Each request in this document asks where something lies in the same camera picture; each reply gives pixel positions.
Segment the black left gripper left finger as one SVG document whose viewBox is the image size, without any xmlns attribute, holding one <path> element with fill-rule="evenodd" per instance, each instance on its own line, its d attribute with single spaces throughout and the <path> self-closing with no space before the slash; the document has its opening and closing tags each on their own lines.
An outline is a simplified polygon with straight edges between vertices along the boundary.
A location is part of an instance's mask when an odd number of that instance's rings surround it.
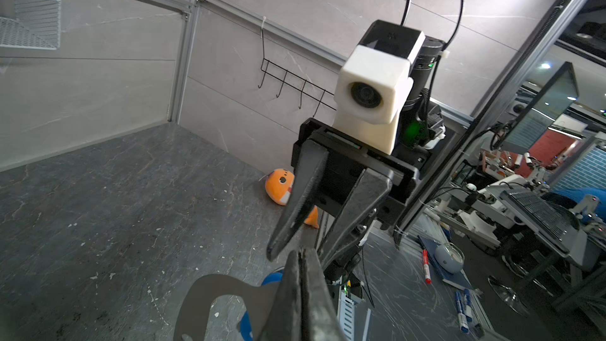
<svg viewBox="0 0 606 341">
<path fill-rule="evenodd" d="M 271 311 L 260 333 L 260 340 L 301 340 L 301 322 L 300 254 L 292 251 L 287 258 Z"/>
</svg>

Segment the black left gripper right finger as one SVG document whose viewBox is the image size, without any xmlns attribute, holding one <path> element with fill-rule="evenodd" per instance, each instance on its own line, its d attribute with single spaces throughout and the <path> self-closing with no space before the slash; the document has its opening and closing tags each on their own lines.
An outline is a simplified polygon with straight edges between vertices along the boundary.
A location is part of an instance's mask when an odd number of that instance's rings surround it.
<svg viewBox="0 0 606 341">
<path fill-rule="evenodd" d="M 301 276 L 301 339 L 345 340 L 317 252 L 299 250 Z"/>
</svg>

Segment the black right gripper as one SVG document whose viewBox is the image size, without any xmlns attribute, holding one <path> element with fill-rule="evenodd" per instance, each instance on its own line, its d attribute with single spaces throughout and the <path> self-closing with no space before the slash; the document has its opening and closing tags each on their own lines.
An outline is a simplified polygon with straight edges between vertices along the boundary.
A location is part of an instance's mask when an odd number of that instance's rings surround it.
<svg viewBox="0 0 606 341">
<path fill-rule="evenodd" d="M 421 182 L 415 166 L 315 118 L 301 124 L 291 164 L 296 170 L 292 192 L 266 257 L 279 256 L 315 205 L 332 215 L 341 210 L 318 249 L 323 270 L 342 254 L 347 236 L 376 210 L 383 227 L 394 227 Z"/>
</svg>

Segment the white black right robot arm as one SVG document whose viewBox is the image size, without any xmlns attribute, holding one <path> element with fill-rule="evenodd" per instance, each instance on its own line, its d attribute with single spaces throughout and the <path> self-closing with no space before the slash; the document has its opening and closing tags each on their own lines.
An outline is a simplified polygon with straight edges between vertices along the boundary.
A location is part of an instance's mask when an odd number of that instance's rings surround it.
<svg viewBox="0 0 606 341">
<path fill-rule="evenodd" d="M 362 37 L 339 71 L 334 122 L 310 118 L 300 127 L 294 183 L 268 243 L 269 260 L 314 207 L 335 219 L 318 248 L 331 281 L 354 262 L 371 222 L 396 225 L 429 150 L 445 133 L 426 86 L 442 51 L 438 39 L 383 22 Z"/>
</svg>

